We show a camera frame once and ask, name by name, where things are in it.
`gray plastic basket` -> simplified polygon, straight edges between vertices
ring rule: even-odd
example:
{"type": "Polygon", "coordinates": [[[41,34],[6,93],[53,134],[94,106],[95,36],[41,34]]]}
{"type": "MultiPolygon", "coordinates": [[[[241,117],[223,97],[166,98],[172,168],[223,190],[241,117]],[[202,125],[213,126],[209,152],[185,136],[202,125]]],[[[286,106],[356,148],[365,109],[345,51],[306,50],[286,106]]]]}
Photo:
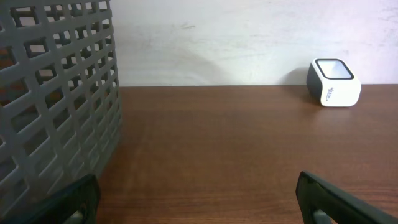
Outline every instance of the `gray plastic basket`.
{"type": "Polygon", "coordinates": [[[111,16],[109,0],[0,1],[0,217],[100,175],[116,147],[111,16]]]}

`logo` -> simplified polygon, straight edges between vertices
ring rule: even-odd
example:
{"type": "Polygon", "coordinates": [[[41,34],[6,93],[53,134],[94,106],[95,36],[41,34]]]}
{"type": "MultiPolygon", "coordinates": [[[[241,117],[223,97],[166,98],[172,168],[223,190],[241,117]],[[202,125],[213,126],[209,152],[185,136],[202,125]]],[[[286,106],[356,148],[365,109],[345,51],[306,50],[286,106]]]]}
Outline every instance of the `logo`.
{"type": "Polygon", "coordinates": [[[331,97],[331,93],[333,93],[333,90],[335,90],[333,87],[331,87],[328,90],[328,94],[326,94],[326,102],[329,101],[330,97],[331,97]]]}

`wood grain surface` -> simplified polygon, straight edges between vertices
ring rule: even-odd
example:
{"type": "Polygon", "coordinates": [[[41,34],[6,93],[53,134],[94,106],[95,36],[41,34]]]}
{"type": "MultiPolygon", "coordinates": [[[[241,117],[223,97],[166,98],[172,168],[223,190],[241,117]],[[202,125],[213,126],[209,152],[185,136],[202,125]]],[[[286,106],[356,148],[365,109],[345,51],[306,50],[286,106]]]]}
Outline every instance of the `wood grain surface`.
{"type": "Polygon", "coordinates": [[[398,85],[324,108],[305,86],[121,88],[98,223],[302,223],[308,170],[398,217],[398,85]]]}

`perforated basket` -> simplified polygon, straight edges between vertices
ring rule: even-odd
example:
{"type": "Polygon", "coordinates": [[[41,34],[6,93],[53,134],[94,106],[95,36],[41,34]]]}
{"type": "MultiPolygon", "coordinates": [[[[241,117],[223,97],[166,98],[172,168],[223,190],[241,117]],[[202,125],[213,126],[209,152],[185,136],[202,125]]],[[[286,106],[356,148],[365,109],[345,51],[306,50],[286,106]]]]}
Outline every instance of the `perforated basket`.
{"type": "Polygon", "coordinates": [[[111,16],[109,1],[0,1],[0,217],[100,175],[116,147],[111,16]]]}

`white cube device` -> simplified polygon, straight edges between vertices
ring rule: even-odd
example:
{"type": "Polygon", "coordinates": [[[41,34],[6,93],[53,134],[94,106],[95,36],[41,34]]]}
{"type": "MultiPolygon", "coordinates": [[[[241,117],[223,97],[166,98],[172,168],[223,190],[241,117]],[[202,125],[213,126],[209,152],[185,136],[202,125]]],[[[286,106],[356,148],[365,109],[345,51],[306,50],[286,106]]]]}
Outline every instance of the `white cube device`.
{"type": "Polygon", "coordinates": [[[310,94],[323,106],[353,106],[361,93],[361,82],[337,58],[316,58],[307,75],[310,94]]]}

